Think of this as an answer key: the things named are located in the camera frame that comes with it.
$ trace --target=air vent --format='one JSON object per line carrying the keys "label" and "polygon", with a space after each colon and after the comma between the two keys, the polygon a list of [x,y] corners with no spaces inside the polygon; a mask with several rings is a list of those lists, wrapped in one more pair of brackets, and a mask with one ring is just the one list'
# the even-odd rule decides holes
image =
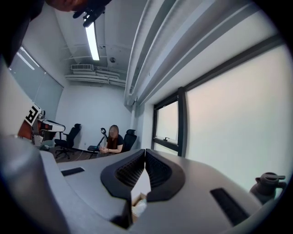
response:
{"label": "air vent", "polygon": [[233,198],[222,188],[214,189],[211,191],[212,196],[215,198],[227,218],[236,226],[248,218],[246,212],[239,206]]}
{"label": "air vent", "polygon": [[92,64],[75,64],[71,65],[73,71],[93,71],[94,66]]}
{"label": "air vent", "polygon": [[73,174],[77,174],[80,172],[83,172],[84,170],[81,167],[76,167],[76,168],[72,168],[72,169],[68,169],[68,170],[63,170],[61,171],[63,176],[70,176]]}

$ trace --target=hand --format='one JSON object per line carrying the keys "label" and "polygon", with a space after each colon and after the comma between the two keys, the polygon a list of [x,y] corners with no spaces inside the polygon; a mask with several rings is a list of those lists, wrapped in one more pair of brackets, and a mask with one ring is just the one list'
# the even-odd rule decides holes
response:
{"label": "hand", "polygon": [[103,148],[103,150],[102,151],[100,151],[102,154],[105,154],[105,153],[108,153],[108,149],[107,148]]}

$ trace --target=red object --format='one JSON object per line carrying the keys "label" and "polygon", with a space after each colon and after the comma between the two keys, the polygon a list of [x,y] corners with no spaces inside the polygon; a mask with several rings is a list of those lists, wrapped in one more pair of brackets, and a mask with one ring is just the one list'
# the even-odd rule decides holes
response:
{"label": "red object", "polygon": [[81,11],[87,5],[87,0],[46,0],[51,7],[60,11]]}

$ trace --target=mesh chair back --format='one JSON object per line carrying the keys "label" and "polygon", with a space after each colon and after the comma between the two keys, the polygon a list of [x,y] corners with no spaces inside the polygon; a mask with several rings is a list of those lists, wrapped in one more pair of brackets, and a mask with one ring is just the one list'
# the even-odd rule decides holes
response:
{"label": "mesh chair back", "polygon": [[129,129],[127,130],[125,136],[124,136],[124,145],[122,152],[126,152],[131,150],[131,147],[133,146],[134,142],[136,141],[137,136],[134,135],[135,130]]}
{"label": "mesh chair back", "polygon": [[75,124],[74,127],[70,130],[70,133],[66,137],[66,141],[68,142],[69,147],[74,145],[74,138],[78,135],[81,130],[80,124]]}

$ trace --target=black slot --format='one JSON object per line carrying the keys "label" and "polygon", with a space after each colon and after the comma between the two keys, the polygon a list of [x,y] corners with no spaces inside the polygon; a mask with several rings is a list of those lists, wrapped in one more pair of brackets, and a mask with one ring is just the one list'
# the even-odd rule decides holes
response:
{"label": "black slot", "polygon": [[61,171],[63,176],[70,176],[73,174],[77,174],[80,172],[83,172],[84,170],[81,167],[76,167],[76,168],[72,168],[72,169],[68,169],[68,170],[63,170]]}
{"label": "black slot", "polygon": [[249,217],[242,207],[239,206],[224,189],[214,189],[211,190],[210,193],[215,198],[233,226],[236,226]]}

